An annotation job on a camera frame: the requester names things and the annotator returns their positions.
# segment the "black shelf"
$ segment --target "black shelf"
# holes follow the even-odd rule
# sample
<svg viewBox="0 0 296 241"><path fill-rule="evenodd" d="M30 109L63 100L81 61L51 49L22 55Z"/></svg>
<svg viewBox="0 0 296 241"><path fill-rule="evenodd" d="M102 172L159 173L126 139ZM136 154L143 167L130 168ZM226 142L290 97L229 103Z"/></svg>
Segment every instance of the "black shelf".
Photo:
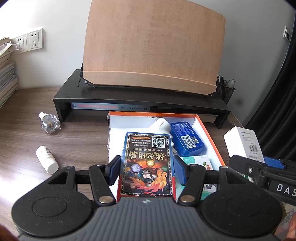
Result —
<svg viewBox="0 0 296 241"><path fill-rule="evenodd" d="M94 88L83 80L78 87L79 72L80 69L75 70L53 98L61 122L66 121L72 111L71 102L150 105L150 112L213 114L217 115L214 122L217 128L221 128L230 113L216 93L201 96L157 88L114 85Z"/></svg>

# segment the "stack of books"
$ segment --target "stack of books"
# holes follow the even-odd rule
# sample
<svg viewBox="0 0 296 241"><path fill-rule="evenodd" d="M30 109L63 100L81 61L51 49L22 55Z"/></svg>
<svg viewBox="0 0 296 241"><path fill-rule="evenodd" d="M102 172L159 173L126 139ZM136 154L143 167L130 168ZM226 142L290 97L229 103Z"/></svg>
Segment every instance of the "stack of books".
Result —
<svg viewBox="0 0 296 241"><path fill-rule="evenodd" d="M14 62L10 61L14 48L8 37L0 39L0 108L18 85L18 79L14 75Z"/></svg>

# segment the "wall socket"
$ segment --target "wall socket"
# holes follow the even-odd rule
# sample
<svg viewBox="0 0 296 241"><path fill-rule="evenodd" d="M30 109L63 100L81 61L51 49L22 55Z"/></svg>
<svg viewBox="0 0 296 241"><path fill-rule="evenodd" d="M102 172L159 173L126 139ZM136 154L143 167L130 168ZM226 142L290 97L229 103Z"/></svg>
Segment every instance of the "wall socket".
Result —
<svg viewBox="0 0 296 241"><path fill-rule="evenodd" d="M28 51L43 48L43 29L27 33L26 35Z"/></svg>
<svg viewBox="0 0 296 241"><path fill-rule="evenodd" d="M11 42L13 44L19 44L18 49L16 50L15 53L24 53L27 52L27 39L26 39L26 35L23 34L21 36L18 36L16 38L11 39Z"/></svg>
<svg viewBox="0 0 296 241"><path fill-rule="evenodd" d="M286 40L286 41L290 41L290 38L291 38L291 32L290 30L287 28L287 26L285 26L285 29L284 29L284 33L283 33L283 38Z"/></svg>

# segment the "green orb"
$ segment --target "green orb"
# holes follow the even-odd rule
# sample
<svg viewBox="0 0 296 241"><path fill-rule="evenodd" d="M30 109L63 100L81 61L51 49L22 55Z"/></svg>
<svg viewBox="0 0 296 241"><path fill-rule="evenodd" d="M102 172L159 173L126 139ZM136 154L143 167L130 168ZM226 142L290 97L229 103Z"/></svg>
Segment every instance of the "green orb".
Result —
<svg viewBox="0 0 296 241"><path fill-rule="evenodd" d="M166 172L168 170L168 167L167 166L162 166L161 169Z"/></svg>

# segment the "clear glass bottle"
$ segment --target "clear glass bottle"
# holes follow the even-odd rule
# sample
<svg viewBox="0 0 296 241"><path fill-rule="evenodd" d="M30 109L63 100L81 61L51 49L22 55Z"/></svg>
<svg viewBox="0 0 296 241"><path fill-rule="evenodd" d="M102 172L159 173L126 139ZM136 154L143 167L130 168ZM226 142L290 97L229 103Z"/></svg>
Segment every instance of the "clear glass bottle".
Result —
<svg viewBox="0 0 296 241"><path fill-rule="evenodd" d="M39 117L43 130L49 134L53 133L61 126L59 119L55 115L40 112Z"/></svg>

